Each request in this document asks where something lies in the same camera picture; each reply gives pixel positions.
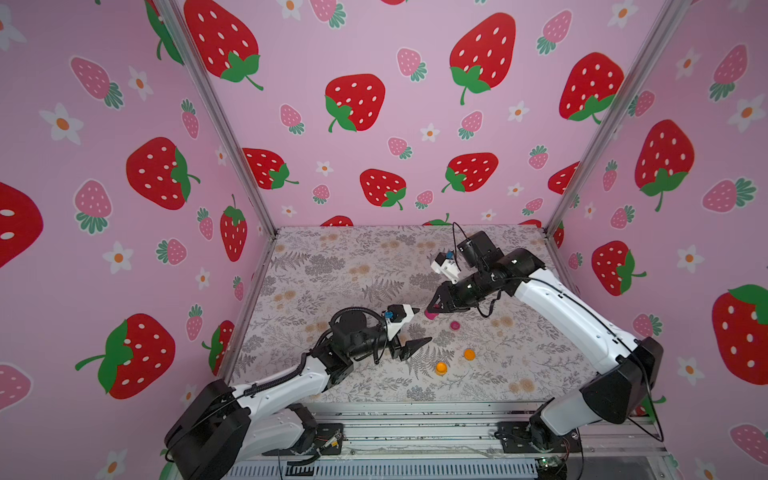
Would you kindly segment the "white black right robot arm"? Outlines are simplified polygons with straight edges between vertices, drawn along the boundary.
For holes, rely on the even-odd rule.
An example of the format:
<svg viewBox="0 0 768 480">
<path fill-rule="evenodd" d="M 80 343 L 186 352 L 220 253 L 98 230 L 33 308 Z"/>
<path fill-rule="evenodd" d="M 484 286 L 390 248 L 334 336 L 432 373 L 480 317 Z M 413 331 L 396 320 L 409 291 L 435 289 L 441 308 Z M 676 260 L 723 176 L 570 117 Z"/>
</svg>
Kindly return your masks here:
<svg viewBox="0 0 768 480">
<path fill-rule="evenodd" d="M 431 263 L 445 276 L 429 301 L 434 314 L 479 309 L 486 298 L 507 294 L 526 304 L 568 338 L 597 374 L 580 388 L 552 399 L 530 417 L 531 445 L 548 451 L 571 432 L 598 421 L 622 424 L 651 395 L 663 348 L 651 337 L 642 340 L 605 319 L 573 294 L 530 251 L 505 254 L 483 231 Z"/>
</svg>

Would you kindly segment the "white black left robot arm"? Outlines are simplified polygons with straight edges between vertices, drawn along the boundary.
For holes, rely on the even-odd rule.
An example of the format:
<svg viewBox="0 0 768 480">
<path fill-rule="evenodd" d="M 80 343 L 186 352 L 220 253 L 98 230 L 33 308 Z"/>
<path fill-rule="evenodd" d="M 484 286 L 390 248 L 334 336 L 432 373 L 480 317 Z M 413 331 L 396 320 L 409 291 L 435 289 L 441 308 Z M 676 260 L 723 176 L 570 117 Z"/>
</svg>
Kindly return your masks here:
<svg viewBox="0 0 768 480">
<path fill-rule="evenodd" d="M 166 461 L 184 479 L 221 479 L 236 463 L 265 453 L 319 455 L 322 430 L 303 400 L 339 385 L 367 358 L 380 362 L 388 352 L 409 359 L 430 341 L 399 339 L 418 311 L 409 304 L 382 313 L 343 308 L 295 366 L 251 384 L 212 381 L 166 434 Z"/>
</svg>

